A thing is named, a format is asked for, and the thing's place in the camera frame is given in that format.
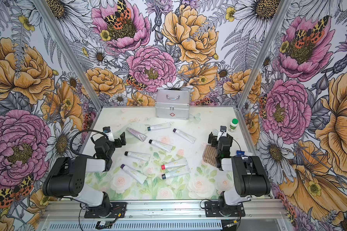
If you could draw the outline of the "white tube dark blue cap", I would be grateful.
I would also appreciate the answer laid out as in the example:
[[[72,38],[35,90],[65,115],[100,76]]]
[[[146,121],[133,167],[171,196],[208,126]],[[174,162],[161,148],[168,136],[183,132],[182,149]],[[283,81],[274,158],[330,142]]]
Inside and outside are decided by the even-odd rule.
[[[173,177],[181,176],[181,175],[186,175],[186,174],[190,174],[190,168],[188,166],[183,166],[183,167],[177,168],[175,170],[171,170],[171,171],[163,174],[162,179],[166,180],[169,178],[173,178]]]

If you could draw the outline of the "white tube red cap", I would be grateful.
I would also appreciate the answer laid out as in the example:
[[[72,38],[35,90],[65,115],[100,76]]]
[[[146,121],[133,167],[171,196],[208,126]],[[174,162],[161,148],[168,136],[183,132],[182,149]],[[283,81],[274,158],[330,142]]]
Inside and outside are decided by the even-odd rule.
[[[165,170],[169,168],[183,167],[183,166],[186,166],[187,164],[188,164],[187,160],[185,158],[182,158],[182,159],[174,160],[169,163],[161,165],[161,169]]]

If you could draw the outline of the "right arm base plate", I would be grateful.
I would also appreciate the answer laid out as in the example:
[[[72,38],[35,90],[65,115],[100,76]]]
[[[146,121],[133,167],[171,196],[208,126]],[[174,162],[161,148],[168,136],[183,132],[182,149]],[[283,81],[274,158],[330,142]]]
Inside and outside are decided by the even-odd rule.
[[[243,205],[229,206],[224,202],[205,201],[204,210],[206,217],[244,217],[245,209]]]

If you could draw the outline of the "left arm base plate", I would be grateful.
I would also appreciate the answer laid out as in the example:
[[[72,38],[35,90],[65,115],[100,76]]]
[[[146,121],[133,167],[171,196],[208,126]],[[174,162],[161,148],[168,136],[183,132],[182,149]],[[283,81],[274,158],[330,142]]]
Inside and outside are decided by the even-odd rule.
[[[84,218],[124,218],[126,202],[109,202],[86,210]]]

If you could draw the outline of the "brown striped towel cloth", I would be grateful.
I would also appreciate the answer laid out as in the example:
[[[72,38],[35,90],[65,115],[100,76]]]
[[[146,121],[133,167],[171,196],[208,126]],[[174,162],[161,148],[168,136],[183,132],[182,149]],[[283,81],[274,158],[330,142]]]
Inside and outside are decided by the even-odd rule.
[[[202,160],[204,163],[207,163],[213,167],[217,167],[217,151],[215,147],[212,147],[211,145],[206,145],[205,149],[203,151]]]

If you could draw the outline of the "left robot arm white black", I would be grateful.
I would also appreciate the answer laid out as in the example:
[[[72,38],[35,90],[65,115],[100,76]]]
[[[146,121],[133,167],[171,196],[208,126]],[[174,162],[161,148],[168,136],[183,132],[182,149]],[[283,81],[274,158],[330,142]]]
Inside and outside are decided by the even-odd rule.
[[[115,138],[109,127],[104,127],[97,140],[92,140],[95,154],[84,155],[71,150],[75,157],[60,157],[52,166],[42,191],[56,198],[69,198],[85,209],[85,218],[124,218],[126,203],[113,203],[106,192],[98,191],[85,182],[88,173],[107,173],[112,166],[112,155],[126,145],[125,133]]]

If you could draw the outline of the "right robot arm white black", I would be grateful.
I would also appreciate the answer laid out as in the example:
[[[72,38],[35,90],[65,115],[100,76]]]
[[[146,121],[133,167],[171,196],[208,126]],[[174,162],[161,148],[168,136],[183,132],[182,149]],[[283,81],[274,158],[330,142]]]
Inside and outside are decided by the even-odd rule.
[[[247,156],[241,150],[231,156],[233,141],[225,126],[220,126],[217,135],[209,134],[208,143],[215,149],[216,167],[232,174],[233,186],[222,191],[217,201],[204,203],[206,217],[242,218],[245,216],[245,202],[250,202],[252,196],[260,197],[270,193],[270,182],[260,158]]]

